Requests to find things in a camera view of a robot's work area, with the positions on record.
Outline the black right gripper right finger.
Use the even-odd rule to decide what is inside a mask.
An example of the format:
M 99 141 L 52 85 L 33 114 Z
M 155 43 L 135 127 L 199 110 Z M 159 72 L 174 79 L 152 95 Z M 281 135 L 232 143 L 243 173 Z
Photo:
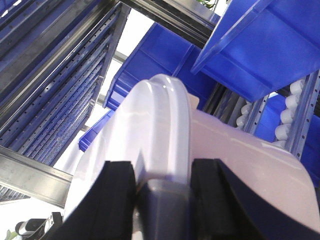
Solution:
M 198 240 L 318 240 L 250 189 L 220 159 L 196 158 L 191 167 Z

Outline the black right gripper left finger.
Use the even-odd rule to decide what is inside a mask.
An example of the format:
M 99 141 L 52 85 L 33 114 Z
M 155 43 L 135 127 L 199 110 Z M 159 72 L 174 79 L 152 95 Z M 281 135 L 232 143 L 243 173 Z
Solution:
M 106 161 L 94 184 L 50 240 L 130 240 L 136 178 L 129 161 Z

